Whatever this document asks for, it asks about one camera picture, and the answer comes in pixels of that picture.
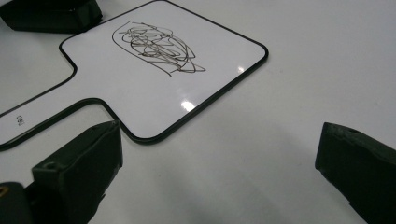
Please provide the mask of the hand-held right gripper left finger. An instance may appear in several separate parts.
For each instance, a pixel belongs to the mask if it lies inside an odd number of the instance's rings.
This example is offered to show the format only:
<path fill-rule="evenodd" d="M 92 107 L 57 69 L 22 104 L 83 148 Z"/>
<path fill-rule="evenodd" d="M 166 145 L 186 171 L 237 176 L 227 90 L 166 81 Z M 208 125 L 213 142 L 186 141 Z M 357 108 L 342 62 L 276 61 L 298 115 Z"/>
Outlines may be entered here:
<path fill-rule="evenodd" d="M 120 123 L 87 129 L 32 169 L 37 224 L 88 224 L 122 167 Z"/>

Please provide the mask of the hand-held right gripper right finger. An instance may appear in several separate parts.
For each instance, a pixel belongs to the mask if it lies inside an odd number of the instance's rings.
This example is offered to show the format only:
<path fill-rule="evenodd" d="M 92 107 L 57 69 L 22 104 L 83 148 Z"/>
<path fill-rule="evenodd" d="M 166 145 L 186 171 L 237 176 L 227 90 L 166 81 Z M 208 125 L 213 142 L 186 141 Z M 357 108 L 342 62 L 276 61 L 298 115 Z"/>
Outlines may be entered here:
<path fill-rule="evenodd" d="M 323 124 L 315 168 L 368 224 L 396 224 L 396 150 L 357 130 Z"/>

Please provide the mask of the white paddle whiteboard black rim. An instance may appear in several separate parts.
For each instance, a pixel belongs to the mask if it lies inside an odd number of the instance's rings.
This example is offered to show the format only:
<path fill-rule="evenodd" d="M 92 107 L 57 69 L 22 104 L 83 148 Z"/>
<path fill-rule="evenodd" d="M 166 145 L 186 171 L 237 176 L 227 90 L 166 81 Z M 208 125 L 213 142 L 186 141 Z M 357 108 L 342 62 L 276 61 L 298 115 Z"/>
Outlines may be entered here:
<path fill-rule="evenodd" d="M 71 36 L 60 51 L 72 75 L 0 115 L 0 150 L 89 104 L 134 141 L 160 141 L 268 57 L 263 44 L 167 0 Z"/>

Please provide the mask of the black whiteboard eraser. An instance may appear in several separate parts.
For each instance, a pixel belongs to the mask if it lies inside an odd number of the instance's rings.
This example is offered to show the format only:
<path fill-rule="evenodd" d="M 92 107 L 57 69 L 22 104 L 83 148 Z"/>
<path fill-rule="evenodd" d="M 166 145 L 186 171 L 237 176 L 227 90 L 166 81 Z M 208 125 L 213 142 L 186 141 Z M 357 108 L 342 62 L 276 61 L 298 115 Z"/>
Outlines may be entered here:
<path fill-rule="evenodd" d="M 15 31 L 78 34 L 103 18 L 96 0 L 10 0 L 0 18 Z"/>

